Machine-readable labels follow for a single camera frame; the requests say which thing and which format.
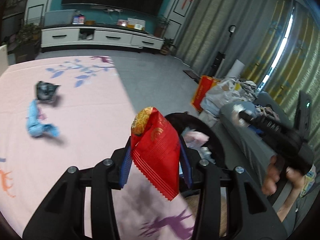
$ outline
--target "black handle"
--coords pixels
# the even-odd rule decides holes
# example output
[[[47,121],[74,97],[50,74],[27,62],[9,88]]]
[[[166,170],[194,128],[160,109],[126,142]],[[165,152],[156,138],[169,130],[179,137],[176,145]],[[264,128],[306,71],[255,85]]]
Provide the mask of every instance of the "black handle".
[[[151,44],[151,45],[153,45],[154,43],[152,43],[152,42],[147,42],[147,41],[142,41],[143,43],[146,43],[146,44]]]
[[[121,39],[121,37],[106,36],[108,39]]]
[[[62,38],[62,37],[66,37],[67,35],[55,35],[55,36],[52,36],[53,38]]]
[[[111,187],[108,184],[108,174],[115,168],[114,163],[106,166],[102,161],[92,171],[91,230],[93,239],[102,239],[108,232],[108,239],[120,240]]]

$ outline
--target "floor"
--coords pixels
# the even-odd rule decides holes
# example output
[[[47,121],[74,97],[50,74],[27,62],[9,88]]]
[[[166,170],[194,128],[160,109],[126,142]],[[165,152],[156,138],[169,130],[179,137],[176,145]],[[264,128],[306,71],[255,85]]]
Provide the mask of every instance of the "floor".
[[[10,65],[15,63],[11,55],[8,58]],[[36,59],[66,56],[111,57],[137,112],[154,106],[163,115],[188,111],[197,116],[190,104],[197,84],[182,71],[189,67],[177,58],[150,53],[78,49],[40,53]]]

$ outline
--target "tv stand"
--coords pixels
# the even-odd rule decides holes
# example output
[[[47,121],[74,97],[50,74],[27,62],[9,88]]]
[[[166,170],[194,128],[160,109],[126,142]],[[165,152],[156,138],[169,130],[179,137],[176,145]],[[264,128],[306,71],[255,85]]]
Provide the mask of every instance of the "tv stand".
[[[118,25],[56,25],[42,28],[41,47],[109,45],[136,49],[161,49],[164,40],[145,31]]]

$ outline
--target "plant pot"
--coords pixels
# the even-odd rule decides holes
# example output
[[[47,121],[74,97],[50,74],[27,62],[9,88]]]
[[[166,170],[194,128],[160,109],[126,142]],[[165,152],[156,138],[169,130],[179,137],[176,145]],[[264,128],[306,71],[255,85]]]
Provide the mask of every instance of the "plant pot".
[[[167,56],[169,54],[169,51],[170,51],[170,48],[167,47],[167,46],[163,46],[160,50],[160,54],[161,55],[164,55],[164,56]]]
[[[26,62],[35,60],[36,55],[38,55],[40,49],[40,40],[29,43],[19,45],[14,49],[14,55],[16,58],[16,63]]]
[[[163,35],[164,30],[165,30],[165,27],[163,27],[163,26],[157,26],[157,27],[155,28],[155,32],[154,32],[153,36],[158,37],[158,38],[161,38],[162,35]]]

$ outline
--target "window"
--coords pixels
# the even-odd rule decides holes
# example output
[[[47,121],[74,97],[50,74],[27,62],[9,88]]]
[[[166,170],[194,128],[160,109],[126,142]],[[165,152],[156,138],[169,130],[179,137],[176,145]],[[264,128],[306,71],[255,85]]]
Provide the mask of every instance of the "window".
[[[288,41],[288,37],[289,37],[289,34],[290,34],[290,31],[291,31],[291,27],[292,27],[292,22],[293,22],[293,10],[291,12],[291,16],[290,16],[290,20],[289,20],[289,23],[288,23],[288,27],[287,27],[287,30],[285,32],[285,35],[284,35],[284,38],[281,42],[281,45],[279,47],[279,50],[277,52],[277,55],[275,57],[275,59],[273,60],[273,63],[271,64],[271,67],[269,68],[269,71],[267,73],[267,75],[264,77],[263,81],[260,83],[259,87],[258,87],[258,92],[260,92],[264,85],[267,83],[269,77],[271,76],[273,70],[276,68],[278,62],[279,62],[279,59],[284,51],[284,48],[287,44],[287,41]]]

